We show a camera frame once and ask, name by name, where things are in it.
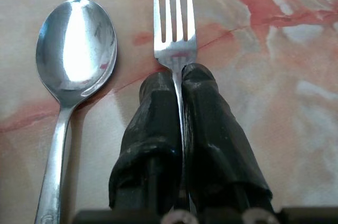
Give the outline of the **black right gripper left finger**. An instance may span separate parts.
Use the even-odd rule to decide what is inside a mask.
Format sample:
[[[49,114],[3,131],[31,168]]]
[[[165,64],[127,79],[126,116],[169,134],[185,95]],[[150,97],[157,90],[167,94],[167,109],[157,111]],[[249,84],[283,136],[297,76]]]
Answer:
[[[142,83],[139,107],[124,132],[109,178],[109,207],[167,213],[177,201],[181,173],[174,83],[170,72],[156,72]]]

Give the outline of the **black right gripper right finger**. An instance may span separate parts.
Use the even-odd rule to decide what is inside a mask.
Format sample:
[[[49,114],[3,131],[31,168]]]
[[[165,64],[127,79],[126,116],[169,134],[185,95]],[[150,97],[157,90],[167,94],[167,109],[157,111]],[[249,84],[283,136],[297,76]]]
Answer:
[[[182,90],[189,132],[188,188],[197,211],[263,208],[273,212],[273,194],[211,71],[189,64],[183,69]]]

